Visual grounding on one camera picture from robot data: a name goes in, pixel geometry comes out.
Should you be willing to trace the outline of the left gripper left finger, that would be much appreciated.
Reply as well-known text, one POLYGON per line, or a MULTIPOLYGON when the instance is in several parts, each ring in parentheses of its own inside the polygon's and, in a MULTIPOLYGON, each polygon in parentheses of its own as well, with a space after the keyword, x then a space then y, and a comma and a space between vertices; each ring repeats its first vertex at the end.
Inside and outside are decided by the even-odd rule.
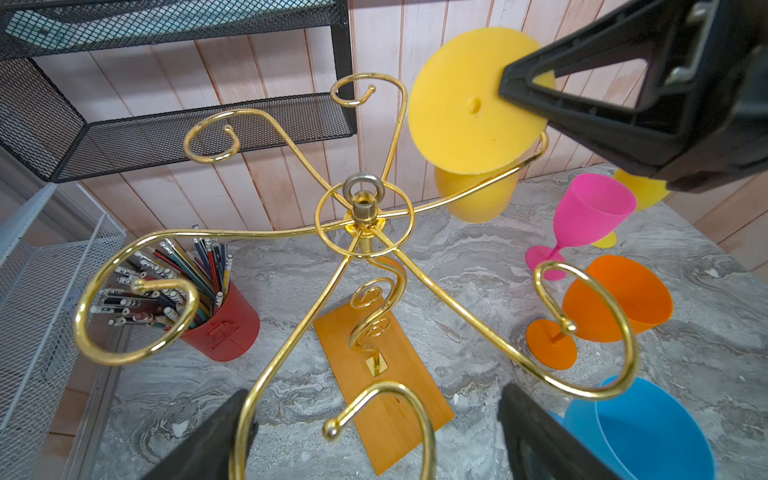
POLYGON ((144 480, 229 478, 229 454, 249 391, 236 391, 152 470, 144 480))

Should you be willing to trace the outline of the orange wine glass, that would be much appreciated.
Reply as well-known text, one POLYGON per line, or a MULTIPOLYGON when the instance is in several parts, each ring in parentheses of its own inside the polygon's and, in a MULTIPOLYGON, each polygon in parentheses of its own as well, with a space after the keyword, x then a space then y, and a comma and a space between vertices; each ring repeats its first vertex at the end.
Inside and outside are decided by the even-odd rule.
MULTIPOLYGON (((634 333, 643 333, 671 318, 674 303, 670 291, 642 264, 621 256, 605 255, 594 260, 587 273, 618 301, 634 333)), ((571 284, 562 309, 575 321, 578 338, 597 343, 621 339, 609 308, 583 281, 576 280, 571 284)), ((574 340, 564 335, 553 321, 539 319, 532 322, 526 331, 526 340, 532 354, 550 368, 566 370, 578 358, 574 340)))

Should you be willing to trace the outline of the light yellow wine glass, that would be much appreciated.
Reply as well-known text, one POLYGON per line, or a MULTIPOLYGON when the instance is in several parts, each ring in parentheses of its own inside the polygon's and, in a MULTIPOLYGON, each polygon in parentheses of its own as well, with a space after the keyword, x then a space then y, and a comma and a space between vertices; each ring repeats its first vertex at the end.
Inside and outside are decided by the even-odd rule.
MULTIPOLYGON (((629 212, 629 193, 635 198, 634 213, 646 210, 664 199, 669 191, 664 180, 649 179, 629 174, 618 169, 611 179, 605 176, 596 176, 589 181, 584 195, 592 207, 597 208, 603 216, 611 219, 611 226, 615 229, 627 220, 629 212)), ((593 246, 608 249, 617 244, 618 238, 613 229, 607 231, 607 221, 604 220, 603 230, 605 236, 592 243, 593 246)))

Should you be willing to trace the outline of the dark yellow wine glass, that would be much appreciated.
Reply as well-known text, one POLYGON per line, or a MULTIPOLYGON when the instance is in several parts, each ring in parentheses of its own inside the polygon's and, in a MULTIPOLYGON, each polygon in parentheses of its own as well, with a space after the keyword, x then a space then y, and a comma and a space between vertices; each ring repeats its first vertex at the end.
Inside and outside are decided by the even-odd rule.
POLYGON ((419 73, 410 99, 409 130, 435 168, 441 197, 503 172, 545 131, 545 118, 499 95, 505 67, 539 47, 518 30, 480 28, 443 45, 419 73))

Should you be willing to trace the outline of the blue wine glass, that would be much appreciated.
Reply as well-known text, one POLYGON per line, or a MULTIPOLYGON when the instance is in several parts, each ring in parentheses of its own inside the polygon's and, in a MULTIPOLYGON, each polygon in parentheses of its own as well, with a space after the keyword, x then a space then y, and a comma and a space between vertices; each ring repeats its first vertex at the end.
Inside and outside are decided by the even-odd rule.
POLYGON ((715 459, 683 405, 638 378, 616 398, 575 399, 553 414, 567 432, 622 479, 713 479, 715 459))

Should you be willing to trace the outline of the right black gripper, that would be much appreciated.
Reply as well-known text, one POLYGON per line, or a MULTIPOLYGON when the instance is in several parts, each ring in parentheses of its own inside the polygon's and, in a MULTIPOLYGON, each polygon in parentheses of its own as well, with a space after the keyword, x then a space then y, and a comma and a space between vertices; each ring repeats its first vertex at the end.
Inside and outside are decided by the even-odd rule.
POLYGON ((631 1, 507 65, 499 96, 544 116, 578 143, 675 192, 703 193, 767 169, 767 4, 631 1), (684 118, 626 109, 535 83, 644 59, 651 96, 684 87, 684 118))

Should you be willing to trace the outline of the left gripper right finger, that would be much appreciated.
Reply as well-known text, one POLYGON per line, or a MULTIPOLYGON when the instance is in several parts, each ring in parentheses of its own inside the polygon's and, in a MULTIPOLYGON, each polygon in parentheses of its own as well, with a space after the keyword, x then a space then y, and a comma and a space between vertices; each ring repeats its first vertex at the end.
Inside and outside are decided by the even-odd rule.
POLYGON ((497 420, 512 476, 520 479, 616 479, 600 461, 519 386, 501 391, 497 420))

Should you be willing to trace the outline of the pink wine glass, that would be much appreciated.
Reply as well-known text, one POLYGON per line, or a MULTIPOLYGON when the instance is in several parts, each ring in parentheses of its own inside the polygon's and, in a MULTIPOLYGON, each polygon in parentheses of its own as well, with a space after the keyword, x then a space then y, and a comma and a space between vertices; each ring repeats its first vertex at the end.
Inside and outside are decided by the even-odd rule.
POLYGON ((637 208, 635 195, 612 177, 599 174, 577 176, 560 201, 553 220, 554 249, 531 247, 525 255, 533 271, 547 260, 564 262, 564 248, 590 245, 603 239, 637 208))

